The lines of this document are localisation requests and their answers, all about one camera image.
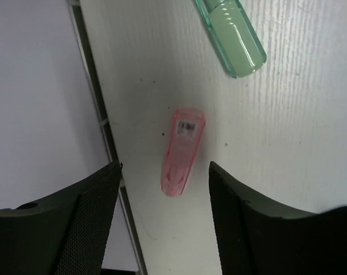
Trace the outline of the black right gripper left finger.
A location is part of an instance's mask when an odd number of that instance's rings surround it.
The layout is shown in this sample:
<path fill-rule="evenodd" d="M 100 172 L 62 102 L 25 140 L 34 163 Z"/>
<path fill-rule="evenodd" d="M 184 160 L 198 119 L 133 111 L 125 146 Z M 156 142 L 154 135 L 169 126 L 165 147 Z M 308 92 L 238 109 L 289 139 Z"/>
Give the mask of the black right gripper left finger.
<path fill-rule="evenodd" d="M 0 209 L 0 274 L 100 274 L 122 168 L 16 209 Z"/>

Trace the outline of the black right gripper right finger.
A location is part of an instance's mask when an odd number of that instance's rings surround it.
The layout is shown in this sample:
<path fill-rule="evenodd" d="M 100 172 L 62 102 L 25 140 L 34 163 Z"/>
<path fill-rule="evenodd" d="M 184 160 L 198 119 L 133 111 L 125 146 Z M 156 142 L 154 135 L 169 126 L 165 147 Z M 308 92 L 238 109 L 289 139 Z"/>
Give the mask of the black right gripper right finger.
<path fill-rule="evenodd" d="M 223 274 L 347 274 L 347 206 L 314 214 L 277 202 L 209 165 Z"/>

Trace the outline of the pink translucent eraser case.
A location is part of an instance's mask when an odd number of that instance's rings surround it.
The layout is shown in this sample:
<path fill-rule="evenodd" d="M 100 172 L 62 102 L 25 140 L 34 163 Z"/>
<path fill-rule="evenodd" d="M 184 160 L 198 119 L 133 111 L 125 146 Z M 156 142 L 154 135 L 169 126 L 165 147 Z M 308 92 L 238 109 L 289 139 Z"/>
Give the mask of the pink translucent eraser case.
<path fill-rule="evenodd" d="M 183 193 L 205 123 L 205 115 L 198 109 L 181 108 L 175 111 L 161 173 L 161 190 L 165 195 L 177 197 Z"/>

